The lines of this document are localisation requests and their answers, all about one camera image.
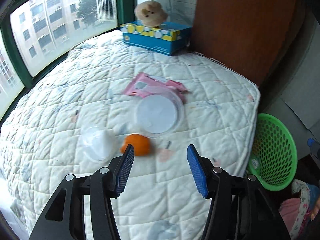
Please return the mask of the brown wooden cabinet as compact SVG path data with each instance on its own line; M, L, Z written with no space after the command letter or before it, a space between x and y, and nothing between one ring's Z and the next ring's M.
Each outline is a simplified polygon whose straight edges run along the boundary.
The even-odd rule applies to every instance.
M190 46L260 86L303 25L303 0L197 0Z

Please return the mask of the green window frame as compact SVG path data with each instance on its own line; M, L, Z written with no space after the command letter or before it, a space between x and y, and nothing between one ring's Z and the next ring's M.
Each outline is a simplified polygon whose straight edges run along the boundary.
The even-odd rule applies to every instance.
M74 46L134 18L136 0L1 0L1 120Z

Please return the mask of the green plastic trash basket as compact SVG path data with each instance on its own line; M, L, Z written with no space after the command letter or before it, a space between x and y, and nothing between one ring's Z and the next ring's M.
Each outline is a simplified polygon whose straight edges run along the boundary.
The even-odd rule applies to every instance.
M247 170L269 191L280 191L293 180L297 149L287 127L276 117L260 113Z

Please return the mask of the white quilted mattress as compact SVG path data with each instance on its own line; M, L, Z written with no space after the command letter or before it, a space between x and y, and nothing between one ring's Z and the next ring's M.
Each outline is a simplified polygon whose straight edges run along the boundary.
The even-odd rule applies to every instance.
M260 92L234 71L203 56L167 56L128 46L118 30L74 48L27 95L1 128L1 173L12 211L27 233L67 174L91 174L81 132L115 135L113 156L135 122L139 98L123 90L139 73L185 85L184 117L173 132L152 139L152 153L135 157L125 191L112 200L122 239L200 239L210 202L198 193L187 147L234 176L243 176L252 148Z

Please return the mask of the beige plush toy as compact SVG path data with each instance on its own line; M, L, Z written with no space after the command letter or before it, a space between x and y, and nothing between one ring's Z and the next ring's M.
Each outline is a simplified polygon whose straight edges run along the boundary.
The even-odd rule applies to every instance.
M142 25L150 28L159 27L168 18L161 3L149 0L140 3L135 8L135 16Z

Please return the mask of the small clear plastic cup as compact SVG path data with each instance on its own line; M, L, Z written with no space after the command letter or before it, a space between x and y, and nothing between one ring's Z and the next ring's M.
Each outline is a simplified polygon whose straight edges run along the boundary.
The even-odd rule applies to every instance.
M84 126L80 129L80 147L90 161L107 162L114 156L116 136L111 129Z

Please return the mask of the pink plastic wrapper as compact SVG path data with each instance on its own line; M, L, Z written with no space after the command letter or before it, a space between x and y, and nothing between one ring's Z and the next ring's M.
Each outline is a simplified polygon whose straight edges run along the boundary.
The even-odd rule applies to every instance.
M168 91L176 94L183 103L185 103L184 94L189 92L185 85L180 82L141 72L123 90L123 94L145 98L149 95Z

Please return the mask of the clear round plastic container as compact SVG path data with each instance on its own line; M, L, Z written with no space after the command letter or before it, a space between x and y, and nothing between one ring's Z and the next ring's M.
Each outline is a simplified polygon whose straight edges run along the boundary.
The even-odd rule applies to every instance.
M158 138L170 134L183 119L183 102L170 91L142 98L135 107L135 123L147 137Z

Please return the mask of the blue yellow tissue box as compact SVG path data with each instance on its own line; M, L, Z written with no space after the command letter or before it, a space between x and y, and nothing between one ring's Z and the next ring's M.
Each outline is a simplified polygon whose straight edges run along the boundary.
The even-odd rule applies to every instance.
M126 44L165 55L172 55L185 48L191 37L191 27L173 22L164 22L160 27L150 28L136 21L122 24L120 30Z

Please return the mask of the floral fabric pile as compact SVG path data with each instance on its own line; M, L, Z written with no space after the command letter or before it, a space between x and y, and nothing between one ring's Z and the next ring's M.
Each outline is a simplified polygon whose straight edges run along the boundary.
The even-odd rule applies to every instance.
M294 179L291 193L295 196L281 203L279 213L291 239L298 239L306 229L312 212L319 204L319 187Z

